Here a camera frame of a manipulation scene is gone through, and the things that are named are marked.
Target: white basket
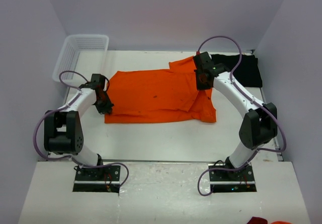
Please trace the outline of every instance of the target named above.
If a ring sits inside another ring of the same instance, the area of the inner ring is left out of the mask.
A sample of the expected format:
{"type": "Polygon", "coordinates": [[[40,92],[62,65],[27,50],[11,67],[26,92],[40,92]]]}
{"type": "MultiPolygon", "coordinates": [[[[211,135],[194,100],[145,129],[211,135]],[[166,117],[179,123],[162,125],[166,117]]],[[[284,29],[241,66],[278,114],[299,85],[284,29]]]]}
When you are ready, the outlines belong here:
{"type": "MultiPolygon", "coordinates": [[[[59,74],[64,70],[73,70],[88,80],[93,73],[103,73],[109,37],[99,34],[69,35],[60,51],[52,78],[59,82],[59,74]]],[[[74,73],[62,75],[64,82],[79,86],[85,81],[74,73]]]]}

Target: black cloth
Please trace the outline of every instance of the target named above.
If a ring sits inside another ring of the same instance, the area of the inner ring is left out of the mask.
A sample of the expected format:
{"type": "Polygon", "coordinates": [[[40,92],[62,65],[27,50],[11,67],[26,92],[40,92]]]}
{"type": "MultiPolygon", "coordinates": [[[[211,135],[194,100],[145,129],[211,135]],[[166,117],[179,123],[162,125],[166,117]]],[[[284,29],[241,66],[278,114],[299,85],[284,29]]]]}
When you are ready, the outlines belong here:
{"type": "MultiPolygon", "coordinates": [[[[212,54],[211,59],[215,64],[223,63],[230,70],[237,64],[239,55],[212,54]]],[[[243,55],[241,63],[234,71],[233,76],[244,87],[262,87],[263,82],[258,69],[258,59],[254,55],[243,55]]]]}

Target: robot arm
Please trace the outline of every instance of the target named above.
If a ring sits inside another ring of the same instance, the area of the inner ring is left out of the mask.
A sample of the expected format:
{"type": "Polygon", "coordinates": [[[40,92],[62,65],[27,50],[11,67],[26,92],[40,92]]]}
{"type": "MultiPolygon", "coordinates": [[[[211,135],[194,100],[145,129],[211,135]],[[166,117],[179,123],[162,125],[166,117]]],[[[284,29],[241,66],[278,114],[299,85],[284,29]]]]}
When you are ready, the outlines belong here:
{"type": "Polygon", "coordinates": [[[77,162],[88,166],[102,164],[100,155],[84,145],[80,122],[81,117],[91,105],[95,105],[100,114],[112,113],[114,105],[104,91],[105,80],[105,76],[93,74],[90,82],[79,87],[82,91],[80,97],[76,94],[65,104],[68,108],[45,118],[44,146],[47,151],[58,155],[73,155],[77,162]]]}
{"type": "Polygon", "coordinates": [[[275,117],[277,110],[274,104],[265,104],[248,92],[235,78],[233,81],[245,92],[252,101],[245,98],[232,84],[229,69],[222,63],[215,64],[207,52],[194,56],[196,66],[196,82],[198,90],[214,87],[220,91],[237,108],[243,117],[239,130],[240,143],[235,151],[226,159],[225,164],[230,168],[242,166],[253,155],[257,148],[268,143],[277,135],[276,123],[254,101],[264,106],[275,117]]]}

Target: white table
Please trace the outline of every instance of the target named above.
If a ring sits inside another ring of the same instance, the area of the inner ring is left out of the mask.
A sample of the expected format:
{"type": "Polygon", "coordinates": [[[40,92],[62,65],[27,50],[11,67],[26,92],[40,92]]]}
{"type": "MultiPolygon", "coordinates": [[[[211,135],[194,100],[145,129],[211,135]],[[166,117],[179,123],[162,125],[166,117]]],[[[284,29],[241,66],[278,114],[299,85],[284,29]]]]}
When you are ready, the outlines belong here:
{"type": "MultiPolygon", "coordinates": [[[[116,71],[169,68],[170,61],[195,52],[108,51],[103,74],[116,71]]],[[[77,68],[84,72],[87,68],[77,68]]],[[[259,88],[248,88],[262,100],[259,88]]],[[[68,99],[74,95],[73,89],[68,99]]],[[[91,107],[81,118],[84,143],[106,160],[213,162],[225,160],[239,143],[242,118],[233,105],[215,89],[212,102],[217,110],[214,124],[190,120],[160,124],[104,124],[104,117],[91,107]]],[[[271,141],[266,147],[274,148],[271,141]]],[[[277,161],[274,153],[257,158],[277,161]]]]}
{"type": "MultiPolygon", "coordinates": [[[[105,75],[117,70],[167,68],[169,61],[192,52],[109,51],[105,75]]],[[[261,99],[259,89],[249,89],[261,99]]],[[[104,124],[95,107],[82,117],[85,143],[104,159],[198,161],[224,160],[238,143],[242,122],[232,104],[213,91],[215,124],[185,121],[163,124],[104,124]]],[[[274,147],[273,142],[267,147],[274,147]]],[[[120,196],[113,193],[73,193],[74,163],[38,162],[19,224],[34,223],[247,223],[252,216],[309,224],[309,218],[290,162],[274,153],[252,161],[257,192],[197,192],[206,163],[127,163],[128,182],[120,196]]],[[[201,187],[209,191],[209,176],[201,187]]]]}

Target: orange fabric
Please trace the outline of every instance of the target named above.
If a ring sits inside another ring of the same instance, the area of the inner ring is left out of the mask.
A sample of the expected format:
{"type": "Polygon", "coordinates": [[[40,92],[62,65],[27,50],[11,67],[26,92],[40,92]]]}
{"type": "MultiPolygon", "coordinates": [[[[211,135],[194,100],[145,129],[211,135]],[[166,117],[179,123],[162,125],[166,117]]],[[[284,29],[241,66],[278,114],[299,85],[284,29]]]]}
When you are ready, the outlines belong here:
{"type": "Polygon", "coordinates": [[[108,90],[113,112],[105,123],[215,122],[211,90],[197,91],[194,68],[189,57],[170,69],[116,72],[108,90]]]}

